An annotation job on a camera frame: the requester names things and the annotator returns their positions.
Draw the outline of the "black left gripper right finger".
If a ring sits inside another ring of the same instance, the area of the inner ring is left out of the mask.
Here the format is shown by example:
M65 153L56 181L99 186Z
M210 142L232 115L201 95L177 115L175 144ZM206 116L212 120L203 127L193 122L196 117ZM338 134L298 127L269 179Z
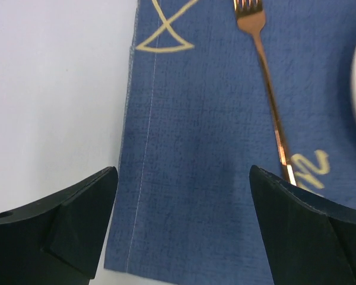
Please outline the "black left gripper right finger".
M356 284L356 210L257 166L249 172L275 284Z

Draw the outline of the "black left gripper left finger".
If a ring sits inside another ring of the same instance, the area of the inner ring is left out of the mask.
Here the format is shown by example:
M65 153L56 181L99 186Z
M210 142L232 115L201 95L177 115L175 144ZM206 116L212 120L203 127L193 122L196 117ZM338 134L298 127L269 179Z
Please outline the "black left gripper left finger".
M115 167L0 213L0 284L89 284L96 276L118 174Z

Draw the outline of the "blue cloth placemat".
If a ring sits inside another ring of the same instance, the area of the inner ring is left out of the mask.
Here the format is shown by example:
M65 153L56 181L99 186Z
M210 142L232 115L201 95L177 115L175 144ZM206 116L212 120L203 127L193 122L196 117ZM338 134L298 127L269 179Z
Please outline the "blue cloth placemat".
M295 175L356 208L356 1L264 1L261 38ZM231 1L139 1L108 270L272 284L249 169L280 174L258 56Z

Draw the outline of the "copper fork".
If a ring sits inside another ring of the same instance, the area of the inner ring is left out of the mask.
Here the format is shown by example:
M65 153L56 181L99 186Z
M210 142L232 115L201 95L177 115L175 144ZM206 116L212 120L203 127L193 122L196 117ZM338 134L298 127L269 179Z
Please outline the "copper fork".
M261 31L266 24L266 14L265 10L263 9L263 2L234 1L233 5L238 28L241 31L251 35L255 44L263 74L263 80L266 87L269 107L271 110L276 145L283 178L290 184L296 186L297 182L294 175L293 164L290 158L290 151L284 134L284 128L279 116L273 85L271 83L271 75L269 72L268 62L260 36Z

